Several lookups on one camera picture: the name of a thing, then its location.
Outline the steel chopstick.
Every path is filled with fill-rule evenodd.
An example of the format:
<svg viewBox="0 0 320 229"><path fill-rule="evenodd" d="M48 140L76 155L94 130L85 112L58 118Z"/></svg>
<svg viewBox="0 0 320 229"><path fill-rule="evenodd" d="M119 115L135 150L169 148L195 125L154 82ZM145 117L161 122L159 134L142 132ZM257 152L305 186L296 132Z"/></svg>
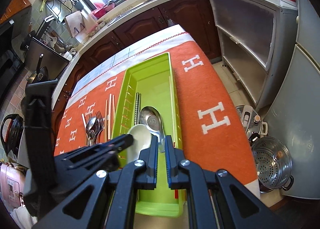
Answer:
<svg viewBox="0 0 320 229"><path fill-rule="evenodd" d="M138 116L139 116L139 93L136 93L135 100L135 116L134 116L134 125L138 124Z"/></svg>
<svg viewBox="0 0 320 229"><path fill-rule="evenodd" d="M139 114L140 114L140 100L141 100L141 94L138 93L138 99L137 99L137 124L139 124Z"/></svg>

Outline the bamboo chopstick red end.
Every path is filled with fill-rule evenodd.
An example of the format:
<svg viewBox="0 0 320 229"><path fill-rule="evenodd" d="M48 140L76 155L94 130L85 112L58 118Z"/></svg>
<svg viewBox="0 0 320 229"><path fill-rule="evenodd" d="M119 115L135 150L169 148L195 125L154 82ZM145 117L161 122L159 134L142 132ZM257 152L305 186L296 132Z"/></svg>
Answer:
<svg viewBox="0 0 320 229"><path fill-rule="evenodd" d="M114 94L112 95L112 120L113 120L113 123L114 123L114 120L115 120L115 116L116 115L116 106L115 106L115 96Z"/></svg>
<svg viewBox="0 0 320 229"><path fill-rule="evenodd" d="M105 113L104 113L104 141L107 142L107 122L108 122L108 115L107 115L107 108L108 108L108 100L106 99L105 102Z"/></svg>
<svg viewBox="0 0 320 229"><path fill-rule="evenodd" d="M112 94L109 95L108 103L108 140L111 140L111 103L112 103Z"/></svg>

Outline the grey metal cabinet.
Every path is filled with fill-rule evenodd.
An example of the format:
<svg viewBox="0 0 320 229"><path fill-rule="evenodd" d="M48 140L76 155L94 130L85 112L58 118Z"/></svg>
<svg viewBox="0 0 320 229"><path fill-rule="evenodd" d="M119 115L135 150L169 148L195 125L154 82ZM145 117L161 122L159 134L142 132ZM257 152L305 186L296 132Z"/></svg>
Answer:
<svg viewBox="0 0 320 229"><path fill-rule="evenodd" d="M297 6L281 0L210 0L222 61L256 109L271 104L296 42Z"/></svg>

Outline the white ceramic soup spoon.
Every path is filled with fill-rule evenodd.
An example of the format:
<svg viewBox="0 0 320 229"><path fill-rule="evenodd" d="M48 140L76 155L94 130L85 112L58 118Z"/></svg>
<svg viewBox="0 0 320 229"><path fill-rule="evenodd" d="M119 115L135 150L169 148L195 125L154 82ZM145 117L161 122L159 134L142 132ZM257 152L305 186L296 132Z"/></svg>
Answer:
<svg viewBox="0 0 320 229"><path fill-rule="evenodd" d="M128 134L133 136L133 144L127 148L127 163L135 161L139 158L140 152L149 148L152 135L143 124L138 124L131 127Z"/></svg>

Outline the steel soup spoon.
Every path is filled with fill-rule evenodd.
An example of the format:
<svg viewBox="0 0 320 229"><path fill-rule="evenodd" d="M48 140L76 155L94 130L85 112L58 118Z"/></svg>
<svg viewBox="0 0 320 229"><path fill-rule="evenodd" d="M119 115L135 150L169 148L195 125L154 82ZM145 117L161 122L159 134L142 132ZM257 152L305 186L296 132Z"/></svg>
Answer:
<svg viewBox="0 0 320 229"><path fill-rule="evenodd" d="M140 110L139 123L146 126L150 133L158 138L158 148L161 153L164 148L164 130L160 113L152 106L145 106Z"/></svg>

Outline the large steel spoon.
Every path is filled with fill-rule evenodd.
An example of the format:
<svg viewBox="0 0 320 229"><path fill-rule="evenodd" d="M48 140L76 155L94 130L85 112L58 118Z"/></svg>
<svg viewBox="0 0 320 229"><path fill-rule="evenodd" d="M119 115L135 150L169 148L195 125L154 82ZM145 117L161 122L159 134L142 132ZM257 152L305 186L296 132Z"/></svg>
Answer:
<svg viewBox="0 0 320 229"><path fill-rule="evenodd" d="M86 125L86 132L87 132L87 139L88 139L88 146L92 146L92 132L91 132L91 129L92 129L92 126L94 125L94 122L95 122L95 119L97 117L94 116L94 117L91 117Z"/></svg>

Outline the orange H-pattern cloth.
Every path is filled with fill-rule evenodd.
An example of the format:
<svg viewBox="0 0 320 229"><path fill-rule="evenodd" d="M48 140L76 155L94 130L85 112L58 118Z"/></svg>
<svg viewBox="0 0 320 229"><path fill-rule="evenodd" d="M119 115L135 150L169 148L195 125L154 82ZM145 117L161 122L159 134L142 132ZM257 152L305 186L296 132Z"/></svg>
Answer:
<svg viewBox="0 0 320 229"><path fill-rule="evenodd" d="M252 152L236 109L212 64L189 33L175 25L137 41L77 83L62 113L55 155L86 145L83 118L104 112L110 98L115 138L134 125L140 106L157 109L165 135L204 170L227 170L260 196Z"/></svg>

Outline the steel steamer pot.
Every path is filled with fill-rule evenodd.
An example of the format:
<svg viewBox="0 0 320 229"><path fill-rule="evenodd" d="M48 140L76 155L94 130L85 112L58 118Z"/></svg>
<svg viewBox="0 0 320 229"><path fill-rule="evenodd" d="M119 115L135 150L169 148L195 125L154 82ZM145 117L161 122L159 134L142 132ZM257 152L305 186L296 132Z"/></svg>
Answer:
<svg viewBox="0 0 320 229"><path fill-rule="evenodd" d="M260 186L288 191L294 183L292 157L288 148L273 137L257 138L252 153Z"/></svg>

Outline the small steel spoon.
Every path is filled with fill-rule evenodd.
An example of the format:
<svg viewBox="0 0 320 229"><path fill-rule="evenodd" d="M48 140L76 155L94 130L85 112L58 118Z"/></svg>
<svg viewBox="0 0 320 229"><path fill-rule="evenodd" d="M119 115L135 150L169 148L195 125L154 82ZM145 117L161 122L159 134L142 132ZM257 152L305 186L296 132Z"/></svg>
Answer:
<svg viewBox="0 0 320 229"><path fill-rule="evenodd" d="M96 144L97 143L97 136L99 134L100 131L100 124L99 124L99 120L96 118L94 125L92 126L91 132L92 132L92 144Z"/></svg>

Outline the steel fork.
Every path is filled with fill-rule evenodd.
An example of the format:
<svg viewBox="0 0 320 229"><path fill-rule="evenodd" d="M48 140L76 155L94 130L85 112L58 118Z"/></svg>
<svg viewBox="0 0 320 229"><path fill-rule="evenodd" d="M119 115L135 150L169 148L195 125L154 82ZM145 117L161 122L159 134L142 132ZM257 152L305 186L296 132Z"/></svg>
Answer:
<svg viewBox="0 0 320 229"><path fill-rule="evenodd" d="M97 133L97 137L96 137L96 143L100 143L100 135L104 129L104 122L103 122L103 116L101 114L100 111L96 112L96 117L97 117L97 121L98 121L98 133Z"/></svg>

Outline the green plastic utensil tray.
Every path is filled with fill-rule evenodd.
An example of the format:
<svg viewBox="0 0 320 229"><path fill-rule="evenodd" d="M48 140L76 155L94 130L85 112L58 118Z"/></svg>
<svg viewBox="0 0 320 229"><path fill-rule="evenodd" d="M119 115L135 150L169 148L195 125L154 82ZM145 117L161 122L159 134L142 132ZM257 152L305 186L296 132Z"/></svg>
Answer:
<svg viewBox="0 0 320 229"><path fill-rule="evenodd" d="M159 142L157 186L141 190L136 213L177 218L183 213L184 191L168 187L164 137L170 135L175 148L181 149L182 131L178 97L170 54L143 61L124 73L112 136L127 133L136 124L144 125Z"/></svg>

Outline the black frying pan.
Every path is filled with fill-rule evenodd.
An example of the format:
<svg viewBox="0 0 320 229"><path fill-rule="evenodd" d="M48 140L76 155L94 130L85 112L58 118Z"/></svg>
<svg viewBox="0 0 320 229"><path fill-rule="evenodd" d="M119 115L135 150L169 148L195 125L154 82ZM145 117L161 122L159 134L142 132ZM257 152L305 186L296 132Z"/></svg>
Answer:
<svg viewBox="0 0 320 229"><path fill-rule="evenodd" d="M40 54L39 60L37 62L36 70L27 78L27 84L46 82L49 80L48 68L46 66L41 66L44 54Z"/></svg>

